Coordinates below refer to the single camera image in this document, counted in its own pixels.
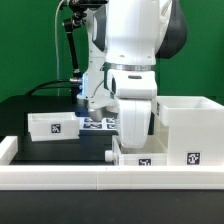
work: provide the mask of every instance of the white cube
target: white cube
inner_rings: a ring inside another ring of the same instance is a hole
[[[79,119],[74,112],[28,114],[32,141],[79,138]]]
[[[155,136],[167,165],[224,165],[224,107],[205,97],[159,96],[152,107]]]

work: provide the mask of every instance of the white container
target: white container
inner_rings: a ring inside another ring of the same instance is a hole
[[[155,136],[148,136],[141,149],[121,147],[120,138],[112,137],[112,150],[105,152],[106,162],[123,166],[166,166],[166,148]]]
[[[224,107],[204,97],[157,97],[155,136],[167,165],[224,165]]]
[[[28,114],[32,141],[78,139],[79,119],[75,113]]]

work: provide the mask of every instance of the green wall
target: green wall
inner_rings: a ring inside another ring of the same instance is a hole
[[[188,23],[188,41],[173,59],[157,61],[159,94],[203,95],[224,104],[224,1],[180,2]],[[56,79],[54,16],[57,4],[58,0],[0,1],[0,101]],[[59,19],[70,15],[67,9],[60,13]],[[74,36],[84,71],[87,66],[84,30]],[[72,68],[62,27],[59,46],[61,77],[69,78]]]

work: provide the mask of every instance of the cable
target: cable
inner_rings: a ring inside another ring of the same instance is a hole
[[[63,5],[64,0],[61,0],[56,13],[55,13],[55,21],[54,21],[54,26],[55,26],[55,49],[56,49],[56,64],[57,64],[57,79],[60,80],[60,57],[59,57],[59,46],[58,46],[58,14],[61,6]]]
[[[29,90],[27,93],[25,93],[25,95],[26,95],[26,96],[31,96],[31,95],[32,95],[34,92],[36,92],[38,89],[42,89],[42,88],[45,87],[45,86],[49,86],[49,85],[57,84],[57,83],[70,83],[70,80],[65,79],[65,80],[55,80],[55,81],[45,82],[45,83],[42,83],[42,84],[40,84],[40,85],[34,87],[33,89]]]
[[[41,90],[41,89],[70,89],[70,86],[52,86],[52,87],[41,87],[38,89],[33,89],[32,92],[29,92],[29,94],[25,94],[26,96],[31,96],[34,92]]]

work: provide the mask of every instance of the white platform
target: white platform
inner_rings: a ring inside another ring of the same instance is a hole
[[[17,137],[0,144],[0,190],[224,189],[221,166],[7,165],[16,151]]]

